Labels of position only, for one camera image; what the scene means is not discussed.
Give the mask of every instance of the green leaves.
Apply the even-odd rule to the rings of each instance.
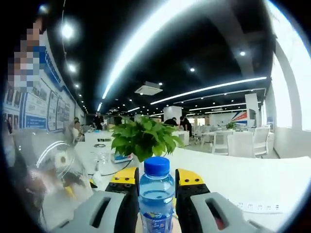
[[[133,153],[140,162],[153,154],[161,156],[164,152],[172,153],[176,143],[183,145],[177,136],[172,136],[175,128],[158,123],[153,119],[142,117],[140,122],[133,122],[124,118],[125,123],[113,128],[111,148],[116,152],[129,155]]]

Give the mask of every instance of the floor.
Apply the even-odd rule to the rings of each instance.
[[[190,144],[185,147],[187,150],[194,150],[194,151],[200,151],[200,152],[206,152],[206,153],[211,153],[211,147],[209,143],[205,143],[202,147],[201,145],[195,144],[194,141],[190,141]],[[276,151],[273,150],[271,153],[268,155],[264,155],[263,159],[279,159],[280,157],[277,155]]]

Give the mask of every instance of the water bottle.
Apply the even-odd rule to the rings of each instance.
[[[151,157],[144,161],[145,174],[139,182],[139,209],[143,233],[172,232],[175,182],[170,175],[170,161]]]

